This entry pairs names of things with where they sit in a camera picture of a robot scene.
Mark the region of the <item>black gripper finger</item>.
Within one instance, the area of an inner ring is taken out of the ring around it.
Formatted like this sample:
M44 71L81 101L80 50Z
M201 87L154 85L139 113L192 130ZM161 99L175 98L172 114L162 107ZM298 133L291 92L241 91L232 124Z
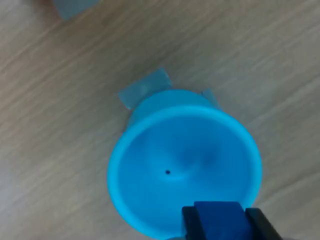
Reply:
M261 209L247 208L245 215L251 224L253 240L283 240Z
M186 230L187 240L206 240L207 216L196 205L184 206L182 218Z

